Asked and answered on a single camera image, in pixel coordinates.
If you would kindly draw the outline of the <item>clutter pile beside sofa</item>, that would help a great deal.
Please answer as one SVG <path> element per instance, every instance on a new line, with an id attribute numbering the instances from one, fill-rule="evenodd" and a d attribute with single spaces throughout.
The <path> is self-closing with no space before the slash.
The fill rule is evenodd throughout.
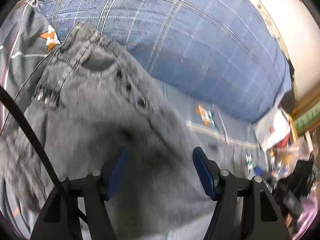
<path id="1" fill-rule="evenodd" d="M 313 239 L 319 227 L 319 145 L 307 131 L 291 145 L 268 150 L 267 164 L 254 172 L 269 187 L 291 239 Z"/>

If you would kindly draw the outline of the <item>blue plaid sofa back cushion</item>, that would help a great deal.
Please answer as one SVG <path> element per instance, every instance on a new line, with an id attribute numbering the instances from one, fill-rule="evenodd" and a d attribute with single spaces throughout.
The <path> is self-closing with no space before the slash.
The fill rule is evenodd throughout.
<path id="1" fill-rule="evenodd" d="M 87 22 L 148 73 L 255 122 L 292 89 L 271 25 L 250 0 L 35 0 L 64 40 Z"/>

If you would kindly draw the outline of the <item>grey denim pants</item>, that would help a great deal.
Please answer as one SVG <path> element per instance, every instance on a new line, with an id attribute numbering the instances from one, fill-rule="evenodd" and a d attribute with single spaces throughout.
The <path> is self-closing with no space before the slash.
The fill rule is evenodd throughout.
<path id="1" fill-rule="evenodd" d="M 44 24 L 1 28 L 1 60 L 10 59 L 8 93 L 34 130 L 59 179 L 102 168 L 125 148 L 119 190 L 103 205 L 119 239 L 203 239 L 214 211 L 192 151 L 200 146 L 222 168 L 219 142 L 196 103 L 164 96 L 121 45 L 86 23 L 47 53 Z"/>

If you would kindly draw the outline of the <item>grey patterned sofa seat cover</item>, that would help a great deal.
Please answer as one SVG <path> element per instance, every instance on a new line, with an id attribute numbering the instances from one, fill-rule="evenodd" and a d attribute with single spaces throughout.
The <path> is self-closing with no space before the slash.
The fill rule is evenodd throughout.
<path id="1" fill-rule="evenodd" d="M 61 42 L 47 18 L 28 3 L 9 12 L 1 26 L 1 86 L 16 98 L 39 63 Z M 242 178 L 252 178 L 254 167 L 266 168 L 266 158 L 246 121 L 235 119 L 217 105 L 200 101 L 163 81 L 154 80 L 186 126 L 201 141 L 210 159 Z"/>

